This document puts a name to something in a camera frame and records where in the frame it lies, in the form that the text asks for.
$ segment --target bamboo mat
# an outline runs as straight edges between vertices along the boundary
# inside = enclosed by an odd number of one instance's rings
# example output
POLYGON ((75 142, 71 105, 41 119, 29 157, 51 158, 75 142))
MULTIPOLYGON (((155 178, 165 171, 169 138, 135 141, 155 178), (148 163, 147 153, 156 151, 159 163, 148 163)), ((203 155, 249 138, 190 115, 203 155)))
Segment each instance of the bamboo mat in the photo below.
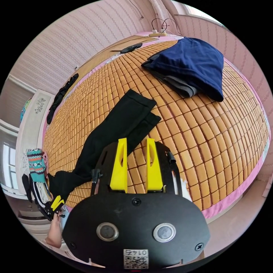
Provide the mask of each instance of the bamboo mat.
MULTIPOLYGON (((200 210, 208 209, 238 188, 256 166, 268 139, 265 118, 248 84, 226 62, 223 102, 198 94, 182 99, 141 68, 152 54, 176 41, 149 45, 124 54, 87 78, 64 102, 44 138, 49 171, 74 169, 87 136, 128 89, 153 98, 162 117, 149 137, 175 155, 180 175, 200 210)), ((128 157, 128 192, 144 193, 145 140, 128 157)), ((90 195, 91 183, 67 200, 74 207, 90 195)))
POLYGON ((128 38, 125 38, 121 41, 118 41, 106 48, 104 48, 103 50, 101 50, 100 52, 98 52, 96 55, 94 55, 91 59, 89 59, 85 64, 83 64, 81 67, 79 67, 77 69, 77 71, 74 73, 78 73, 79 77, 77 78, 77 80, 73 83, 73 85, 71 85, 71 87, 69 88, 69 90, 66 92, 65 96, 63 97, 63 99, 69 94, 70 90, 72 90, 74 88, 74 86, 86 75, 88 74, 91 70, 93 70, 96 66, 98 66, 99 64, 101 64, 102 62, 106 61, 107 59, 113 57, 114 55, 117 54, 117 51, 113 51, 114 49, 116 49, 117 46, 122 47, 124 45, 123 48, 126 48, 128 46, 132 46, 138 43, 148 43, 151 41, 157 40, 157 38, 152 38, 152 37, 144 37, 144 36, 139 36, 139 35, 134 35, 128 38))

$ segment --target pink wallpaper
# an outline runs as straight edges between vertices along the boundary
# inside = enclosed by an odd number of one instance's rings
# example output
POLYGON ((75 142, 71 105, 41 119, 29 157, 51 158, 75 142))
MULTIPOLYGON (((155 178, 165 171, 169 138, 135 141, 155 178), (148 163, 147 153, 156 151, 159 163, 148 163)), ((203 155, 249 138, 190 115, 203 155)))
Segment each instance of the pink wallpaper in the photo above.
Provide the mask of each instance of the pink wallpaper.
MULTIPOLYGON (((11 74, 30 86, 55 94, 75 72, 75 66, 81 66, 116 41, 151 31, 152 19, 170 17, 177 22, 183 36, 207 41, 244 74, 260 97, 273 130, 270 87, 258 63, 237 37, 211 21, 187 15, 175 16, 179 12, 170 0, 131 1, 138 7, 143 19, 129 0, 98 1, 63 16, 31 42, 11 74)), ((170 20, 168 24, 168 30, 178 34, 175 24, 170 20)), ((272 157, 273 145, 270 145, 259 179, 267 181, 272 174, 272 157)))
MULTIPOLYGON (((234 64, 248 79, 258 94, 273 131, 273 96, 269 84, 254 57, 244 44, 226 28, 216 23, 193 16, 174 16, 183 36, 195 37, 207 41, 224 57, 234 64)), ((273 138, 265 162, 258 174, 258 179, 267 181, 273 172, 273 138)))
POLYGON ((97 1, 66 14, 28 45, 10 73, 32 87, 56 94, 76 66, 114 42, 151 30, 156 17, 152 4, 148 0, 131 2, 97 1))

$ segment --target human hand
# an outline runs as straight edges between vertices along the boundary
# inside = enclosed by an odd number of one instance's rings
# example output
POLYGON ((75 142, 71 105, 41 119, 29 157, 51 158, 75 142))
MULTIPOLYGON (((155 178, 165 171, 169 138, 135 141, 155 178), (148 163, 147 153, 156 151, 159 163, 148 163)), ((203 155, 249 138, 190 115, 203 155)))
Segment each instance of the human hand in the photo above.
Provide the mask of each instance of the human hand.
POLYGON ((60 222, 61 222, 61 214, 62 214, 61 211, 59 211, 58 214, 54 213, 52 222, 56 223, 56 224, 60 224, 60 222))

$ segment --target black cable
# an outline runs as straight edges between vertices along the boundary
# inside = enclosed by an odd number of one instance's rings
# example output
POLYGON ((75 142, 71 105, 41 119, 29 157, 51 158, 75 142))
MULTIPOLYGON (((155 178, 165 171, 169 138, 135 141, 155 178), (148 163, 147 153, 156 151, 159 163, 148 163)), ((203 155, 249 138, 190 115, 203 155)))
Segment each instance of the black cable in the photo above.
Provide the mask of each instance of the black cable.
POLYGON ((153 20, 152 20, 152 28, 153 28, 153 30, 154 30, 153 21, 154 21, 154 20, 157 20, 157 19, 158 19, 158 20, 162 20, 162 21, 163 21, 163 24, 164 24, 164 22, 165 22, 163 19, 160 19, 160 18, 155 18, 155 19, 153 19, 153 20))
POLYGON ((135 8, 138 10, 138 12, 140 13, 140 15, 141 15, 141 18, 143 19, 144 17, 143 17, 143 15, 141 14, 141 12, 139 11, 139 9, 137 8, 137 6, 136 5, 134 5, 133 3, 132 3, 132 1, 131 0, 129 0, 130 2, 131 2, 131 4, 133 5, 133 6, 135 6, 135 8))
MULTIPOLYGON (((161 28, 163 28, 164 23, 166 23, 166 20, 168 20, 168 19, 174 21, 174 20, 171 19, 171 18, 165 19, 164 22, 163 22, 163 24, 162 24, 162 26, 161 26, 161 28)), ((175 22, 175 25, 176 25, 176 30, 177 30, 177 32, 178 32, 181 36, 183 36, 183 35, 178 31, 178 27, 177 27, 177 23, 176 23, 176 22, 175 22)))

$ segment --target clothing pile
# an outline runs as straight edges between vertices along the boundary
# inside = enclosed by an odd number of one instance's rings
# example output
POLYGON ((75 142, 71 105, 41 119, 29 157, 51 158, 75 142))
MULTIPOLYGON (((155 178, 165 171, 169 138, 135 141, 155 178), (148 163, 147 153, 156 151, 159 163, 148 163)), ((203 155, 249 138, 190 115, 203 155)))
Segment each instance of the clothing pile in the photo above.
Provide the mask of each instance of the clothing pile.
POLYGON ((103 149, 120 138, 127 138, 129 155, 161 118, 151 113, 155 100, 148 99, 132 89, 118 101, 105 120, 87 137, 72 172, 58 171, 48 174, 49 190, 53 198, 61 196, 66 202, 69 194, 78 186, 92 180, 92 170, 103 149))
POLYGON ((76 81, 76 79, 79 77, 79 74, 75 74, 74 76, 72 76, 70 78, 70 80, 65 84, 64 87, 62 87, 59 92, 57 93, 57 95, 54 98, 54 101, 51 105, 51 107, 49 108, 49 113, 46 117, 46 122, 47 124, 50 124, 52 122, 53 116, 54 116, 54 112, 57 109, 57 107, 60 105, 60 103, 63 100, 63 97, 65 96, 65 94, 67 93, 68 89, 72 86, 72 84, 76 81))
POLYGON ((46 177, 48 173, 47 154, 41 149, 28 149, 26 151, 29 164, 29 177, 26 174, 22 176, 22 182, 26 191, 28 200, 39 205, 41 208, 50 207, 53 200, 46 177))
POLYGON ((142 67, 183 98, 203 92, 217 102, 224 99, 224 56, 203 40, 185 37, 149 57, 142 67))

